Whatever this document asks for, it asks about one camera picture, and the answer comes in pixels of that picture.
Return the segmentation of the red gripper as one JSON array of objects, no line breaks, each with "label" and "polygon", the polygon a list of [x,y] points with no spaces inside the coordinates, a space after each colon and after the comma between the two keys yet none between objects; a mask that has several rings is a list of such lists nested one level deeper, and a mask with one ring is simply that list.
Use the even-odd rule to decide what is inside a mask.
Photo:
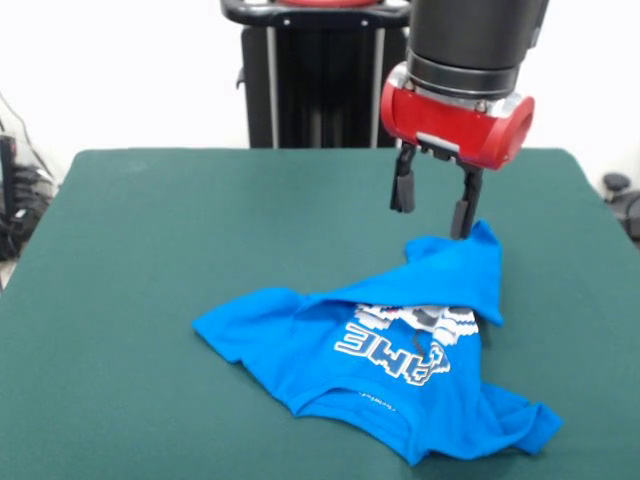
[{"label": "red gripper", "polygon": [[491,116],[386,83],[381,120],[388,133],[405,141],[395,161],[390,208],[399,213],[415,209],[414,145],[454,156],[463,161],[457,165],[464,172],[464,191],[454,208],[450,235],[467,238],[481,194],[482,168],[498,170],[515,159],[531,128],[534,109],[535,100],[527,96],[518,99],[509,113]]}]

